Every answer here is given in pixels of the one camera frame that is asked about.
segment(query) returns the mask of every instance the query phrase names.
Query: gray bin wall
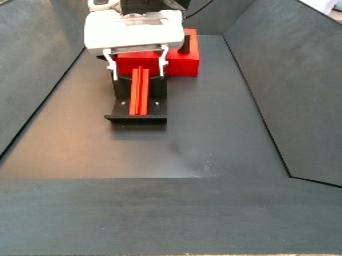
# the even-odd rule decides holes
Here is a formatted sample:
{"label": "gray bin wall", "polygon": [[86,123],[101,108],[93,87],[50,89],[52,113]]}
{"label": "gray bin wall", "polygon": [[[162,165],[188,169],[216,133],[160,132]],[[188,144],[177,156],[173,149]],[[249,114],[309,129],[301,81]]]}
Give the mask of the gray bin wall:
{"label": "gray bin wall", "polygon": [[342,185],[342,26],[256,0],[224,33],[291,176]]}
{"label": "gray bin wall", "polygon": [[86,2],[0,5],[0,154],[82,50]]}

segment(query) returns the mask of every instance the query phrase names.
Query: gray floor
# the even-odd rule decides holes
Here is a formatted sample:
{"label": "gray floor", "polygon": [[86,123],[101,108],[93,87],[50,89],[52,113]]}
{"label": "gray floor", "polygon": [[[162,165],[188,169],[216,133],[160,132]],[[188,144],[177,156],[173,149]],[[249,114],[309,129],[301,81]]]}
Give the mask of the gray floor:
{"label": "gray floor", "polygon": [[199,77],[170,77],[166,126],[113,127],[106,63],[84,52],[0,165],[0,178],[284,177],[221,36]]}
{"label": "gray floor", "polygon": [[287,178],[223,38],[200,50],[157,130],[102,119],[105,63],[82,54],[1,160],[1,254],[342,253],[342,190]]}

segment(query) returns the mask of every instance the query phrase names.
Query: red block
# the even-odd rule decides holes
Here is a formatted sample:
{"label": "red block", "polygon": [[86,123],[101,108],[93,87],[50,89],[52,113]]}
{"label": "red block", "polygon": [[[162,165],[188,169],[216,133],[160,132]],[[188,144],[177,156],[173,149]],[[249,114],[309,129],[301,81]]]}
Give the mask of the red block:
{"label": "red block", "polygon": [[132,71],[129,115],[146,115],[149,70],[138,67]]}
{"label": "red block", "polygon": [[[197,76],[199,69],[199,48],[197,34],[194,29],[184,29],[190,35],[189,53],[180,54],[177,50],[169,50],[166,54],[168,65],[165,72],[168,76]],[[118,74],[130,75],[132,70],[141,66],[149,69],[150,75],[158,74],[157,58],[160,54],[153,52],[124,53],[116,58]]]}

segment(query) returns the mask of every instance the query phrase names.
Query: dark gray surface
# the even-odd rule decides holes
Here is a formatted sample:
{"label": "dark gray surface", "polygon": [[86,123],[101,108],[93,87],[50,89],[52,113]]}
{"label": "dark gray surface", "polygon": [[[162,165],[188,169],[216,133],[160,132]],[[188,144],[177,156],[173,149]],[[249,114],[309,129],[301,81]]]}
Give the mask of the dark gray surface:
{"label": "dark gray surface", "polygon": [[[342,190],[287,178],[223,38],[199,42],[164,131],[112,129],[105,63],[82,54],[0,167],[1,254],[342,253]],[[46,176],[212,178],[3,178]]]}
{"label": "dark gray surface", "polygon": [[0,251],[340,254],[340,198],[287,178],[5,180]]}
{"label": "dark gray surface", "polygon": [[199,77],[168,80],[166,126],[110,125],[106,63],[84,52],[2,159],[0,178],[284,177],[223,37],[200,36],[199,44]]}
{"label": "dark gray surface", "polygon": [[0,6],[0,155],[82,49],[86,2]]}
{"label": "dark gray surface", "polygon": [[340,32],[335,21],[299,2],[256,0],[224,34],[291,175],[336,185]]}
{"label": "dark gray surface", "polygon": [[[196,28],[201,35],[221,35],[252,2],[253,0],[215,0],[184,22],[184,26]],[[193,13],[204,3],[207,0],[192,0],[186,13]]]}

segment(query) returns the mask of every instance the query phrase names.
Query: black base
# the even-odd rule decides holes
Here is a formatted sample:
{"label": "black base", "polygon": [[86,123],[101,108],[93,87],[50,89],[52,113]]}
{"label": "black base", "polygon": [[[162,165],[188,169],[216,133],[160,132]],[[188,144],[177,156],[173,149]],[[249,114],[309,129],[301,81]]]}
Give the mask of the black base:
{"label": "black base", "polygon": [[166,100],[149,99],[148,100],[148,115],[129,115],[129,100],[116,100],[112,114],[105,115],[104,118],[116,124],[136,124],[136,123],[166,123]]}

